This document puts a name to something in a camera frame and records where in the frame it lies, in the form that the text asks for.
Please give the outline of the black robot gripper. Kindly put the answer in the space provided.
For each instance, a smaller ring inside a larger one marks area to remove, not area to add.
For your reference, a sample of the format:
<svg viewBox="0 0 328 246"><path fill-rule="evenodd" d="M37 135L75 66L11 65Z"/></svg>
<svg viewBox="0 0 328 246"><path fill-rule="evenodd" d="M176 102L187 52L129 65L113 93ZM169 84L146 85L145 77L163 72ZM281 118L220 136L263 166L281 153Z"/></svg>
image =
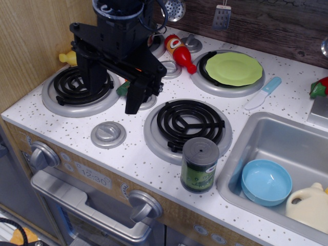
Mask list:
<svg viewBox="0 0 328 246"><path fill-rule="evenodd" d="M126 114L136 114L151 95L162 91L167 70L148 48L148 37L157 31L152 10L109 10L97 12L95 26L72 23L72 49L86 89L100 91L107 81L107 70L138 68L141 73L128 88Z"/></svg>

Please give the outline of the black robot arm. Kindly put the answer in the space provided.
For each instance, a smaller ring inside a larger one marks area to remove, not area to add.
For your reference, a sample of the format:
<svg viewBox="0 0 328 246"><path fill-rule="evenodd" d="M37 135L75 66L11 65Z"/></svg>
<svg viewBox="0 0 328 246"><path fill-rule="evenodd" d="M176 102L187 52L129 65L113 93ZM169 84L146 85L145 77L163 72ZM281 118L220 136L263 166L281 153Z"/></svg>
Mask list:
<svg viewBox="0 0 328 246"><path fill-rule="evenodd" d="M152 27L153 1L93 1L95 26L72 23L71 43L77 66L90 93L99 91L111 71L130 82L126 114L136 114L151 95L157 96L167 70L152 54L148 38Z"/></svg>

